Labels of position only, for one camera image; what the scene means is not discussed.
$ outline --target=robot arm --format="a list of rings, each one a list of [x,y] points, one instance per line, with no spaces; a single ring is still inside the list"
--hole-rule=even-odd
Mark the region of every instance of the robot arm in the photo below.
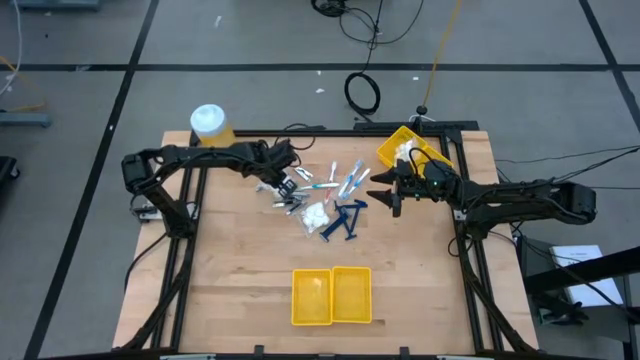
[[[188,237],[193,233],[193,221],[186,203],[174,200],[162,183],[181,168],[228,168],[243,177],[256,176],[278,189],[284,198],[296,184],[284,172],[298,159],[289,140],[269,147],[264,140],[239,142],[228,148],[197,148],[164,146],[127,155],[122,160],[122,175],[127,191],[145,196],[162,214],[170,237]],[[154,172],[151,161],[159,168]]]
[[[553,180],[480,185],[462,180],[453,169],[438,160],[429,161],[423,177],[415,175],[408,162],[371,177],[374,182],[391,184],[394,190],[368,191],[367,194],[401,214],[401,202],[407,197],[446,201],[458,210],[468,230],[477,239],[487,236],[500,223],[556,219],[566,224],[583,225],[596,216],[596,194],[583,185]]]

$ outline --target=plastic bottle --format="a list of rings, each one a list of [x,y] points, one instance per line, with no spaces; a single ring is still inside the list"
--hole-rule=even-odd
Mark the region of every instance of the plastic bottle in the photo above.
[[[233,128],[218,105],[205,104],[195,109],[191,114],[191,128],[203,146],[228,147],[236,142]]]

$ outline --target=black floor stripe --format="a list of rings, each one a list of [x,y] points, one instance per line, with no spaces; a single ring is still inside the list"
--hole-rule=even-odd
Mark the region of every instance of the black floor stripe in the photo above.
[[[102,135],[102,140],[100,141],[100,146],[98,147],[96,158],[93,162],[93,166],[91,167],[89,179],[87,180],[87,184],[82,193],[82,198],[80,199],[80,203],[78,205],[78,210],[76,211],[75,217],[71,224],[71,229],[69,230],[67,241],[65,242],[64,248],[62,249],[62,255],[60,256],[58,266],[56,267],[53,279],[51,280],[49,291],[47,292],[47,296],[45,297],[42,309],[40,309],[38,320],[36,321],[31,339],[29,340],[29,344],[24,356],[24,358],[27,360],[36,359],[40,354],[40,350],[42,349],[42,344],[44,343],[47,330],[49,329],[49,324],[51,323],[51,318],[53,317],[55,307],[60,298],[60,293],[62,292],[65,278],[67,276],[67,273],[69,272],[73,254],[75,253],[78,241],[80,239],[80,234],[82,233],[82,227],[84,226],[84,222],[87,218],[89,207],[91,206],[91,201],[96,191],[96,187],[98,186],[98,180],[100,179],[100,174],[102,172],[102,168],[104,167],[104,162],[107,158],[109,146],[111,145],[111,140],[113,139],[113,134],[118,125],[120,114],[122,113],[122,108],[127,99],[127,94],[129,93],[131,80],[133,79],[133,75],[135,73],[135,65],[138,64],[138,61],[140,60],[142,48],[144,47],[147,35],[149,34],[149,29],[151,28],[156,9],[158,8],[158,1],[159,0],[151,1],[147,10],[147,14],[142,23],[142,28],[140,29],[138,40],[136,41],[133,53],[131,54],[127,71],[124,75],[124,79],[122,80],[122,84],[120,85],[120,90],[118,92],[118,95],[116,96],[113,109],[111,110],[111,115],[109,116],[107,126],[104,130],[104,134]]]
[[[126,71],[124,64],[23,64],[21,71],[95,72]],[[359,63],[286,63],[286,64],[137,64],[135,71],[158,72],[245,72],[245,71],[357,71]],[[371,71],[429,71],[433,64],[370,64]],[[438,64],[438,71],[495,72],[601,72],[620,67],[623,71],[640,71],[640,64]]]
[[[638,102],[636,101],[636,97],[629,88],[629,84],[627,83],[627,79],[625,79],[624,74],[622,73],[622,69],[618,66],[618,62],[616,61],[616,57],[613,55],[613,51],[611,51],[611,47],[609,47],[609,43],[602,32],[602,28],[600,28],[600,24],[596,19],[595,14],[593,13],[593,9],[591,9],[591,5],[587,0],[579,0],[580,6],[584,11],[585,16],[587,17],[587,21],[589,22],[589,26],[591,26],[591,30],[593,31],[593,35],[596,37],[596,41],[598,45],[600,45],[600,49],[602,50],[602,54],[604,54],[604,58],[607,60],[607,64],[611,66],[613,77],[616,80],[616,84],[618,84],[618,88],[620,89],[620,93],[622,94],[622,98],[624,102],[627,104],[627,108],[631,113],[631,117],[633,121],[636,123],[636,127],[638,131],[640,131],[640,108],[638,108]]]

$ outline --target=yellow bin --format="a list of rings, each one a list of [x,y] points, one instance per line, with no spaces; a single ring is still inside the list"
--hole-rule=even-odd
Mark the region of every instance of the yellow bin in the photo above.
[[[336,266],[333,283],[333,321],[368,324],[372,319],[371,269]]]
[[[293,270],[291,324],[331,325],[331,270]]]
[[[391,137],[388,138],[387,141],[385,141],[384,144],[382,144],[382,146],[378,148],[378,158],[388,168],[393,167],[395,165],[394,157],[396,154],[396,148],[401,144],[405,144],[411,139],[416,139],[416,142],[418,143],[418,146],[416,147],[424,150],[432,159],[440,160],[453,167],[453,163],[449,161],[449,159],[436,151],[436,149],[429,146],[429,144],[427,144],[427,142],[423,138],[418,136],[406,126],[401,126],[400,128],[398,128],[398,130],[396,130],[396,132],[393,133],[393,135],[391,135]],[[420,165],[428,161],[428,159],[424,159],[424,155],[417,150],[412,151],[411,156],[413,156],[413,159],[416,161],[416,165]]]

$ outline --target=white bottle cap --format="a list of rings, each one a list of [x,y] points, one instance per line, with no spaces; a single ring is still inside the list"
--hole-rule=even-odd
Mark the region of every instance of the white bottle cap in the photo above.
[[[191,128],[198,136],[216,136],[226,126],[227,117],[218,105],[205,104],[191,114]]]

